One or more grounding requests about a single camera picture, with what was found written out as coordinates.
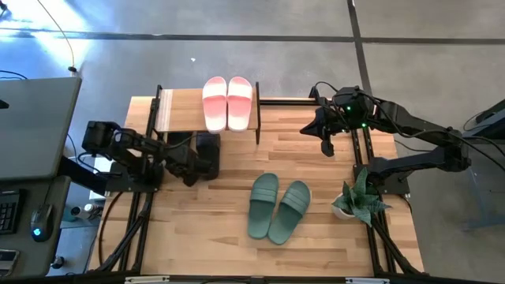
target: pink slipper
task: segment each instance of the pink slipper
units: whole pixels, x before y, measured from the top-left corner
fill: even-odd
[[[212,77],[202,91],[205,126],[213,134],[226,128],[226,81],[222,77]]]
[[[228,86],[228,128],[244,131],[249,125],[253,87],[242,77],[234,77]]]

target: slide sandal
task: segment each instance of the slide sandal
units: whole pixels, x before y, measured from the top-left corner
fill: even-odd
[[[242,77],[234,77],[228,87],[228,128],[244,131],[249,125],[253,103],[253,87]]]
[[[268,229],[268,238],[277,245],[290,238],[310,204],[309,187],[302,181],[293,181],[282,197],[274,221]]]
[[[262,174],[252,185],[247,234],[255,239],[267,236],[277,202],[279,179],[275,174]]]
[[[202,91],[205,126],[216,134],[226,128],[226,81],[222,77],[212,77]]]

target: gray floor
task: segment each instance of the gray floor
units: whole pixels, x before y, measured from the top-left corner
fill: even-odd
[[[12,13],[0,20],[0,69],[17,71],[30,78],[68,76],[70,56],[64,39],[52,39],[40,32],[33,33],[35,38],[10,37],[18,33],[12,28],[55,30],[51,19],[37,5],[24,7],[19,1],[5,2]],[[88,34],[92,36],[100,32],[137,34],[128,40],[70,40],[76,67],[84,78],[70,130],[77,144],[82,141],[88,120],[121,124],[130,97],[154,95],[157,84],[165,88],[199,88],[214,75],[226,79],[241,75],[259,81],[263,96],[297,97],[306,97],[318,80],[337,87],[361,84],[354,43],[135,37],[139,34],[347,37],[353,32],[345,0],[153,0],[148,4],[131,0],[46,0],[44,3],[67,31],[94,32]],[[355,5],[361,34],[366,37],[505,37],[505,2],[501,0],[355,0]],[[468,117],[503,99],[503,44],[366,43],[363,49],[373,95],[394,100],[412,114],[437,124],[460,129]],[[414,148],[429,147],[421,141],[402,141]],[[413,154],[403,148],[398,148],[398,153]],[[477,171],[488,172],[486,166],[489,165]],[[464,222],[476,218],[477,212],[468,174],[427,170],[414,173],[409,182],[426,271],[443,277],[505,282],[502,269],[505,226],[462,230]],[[502,200],[505,195],[497,193],[491,198]],[[68,235],[73,240],[81,237],[82,244],[91,241],[90,234]],[[68,242],[62,235],[58,252],[72,259],[73,250],[64,249]],[[74,261],[73,265],[68,271],[81,271],[85,260]]]

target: wooden table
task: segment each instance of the wooden table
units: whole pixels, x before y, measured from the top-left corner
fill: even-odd
[[[132,98],[125,123],[140,133],[148,119],[141,100]],[[155,194],[142,274],[371,276],[365,225],[356,219],[337,219],[330,207],[342,183],[353,183],[350,135],[334,136],[335,156],[324,156],[319,139],[298,132],[314,118],[314,110],[312,106],[262,106],[259,145],[254,132],[222,133],[221,170],[214,181],[199,181],[188,188],[166,172]],[[372,143],[376,156],[396,157],[392,135],[372,131]],[[296,179],[312,190],[306,216],[280,246],[268,239],[253,240],[246,231],[250,189],[265,172],[279,176],[279,200]],[[125,233],[131,198],[132,194],[123,194],[111,210],[103,235],[105,257]],[[407,204],[397,196],[384,196],[384,201],[393,206],[386,214],[392,239],[412,265],[423,271]],[[136,243],[135,238],[129,265]],[[386,267],[381,241],[378,246]],[[96,245],[90,268],[97,266]]]

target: white pot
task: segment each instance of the white pot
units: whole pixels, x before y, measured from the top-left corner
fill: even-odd
[[[335,197],[335,200],[333,200],[333,202],[335,202],[337,200],[337,198],[339,198],[341,195],[342,194],[340,193],[337,197]],[[333,211],[333,214],[335,214],[335,216],[339,217],[342,220],[348,220],[348,219],[354,218],[354,215],[349,215],[349,214],[345,213],[344,211],[342,211],[342,209],[336,207],[333,204],[331,205],[331,210]]]

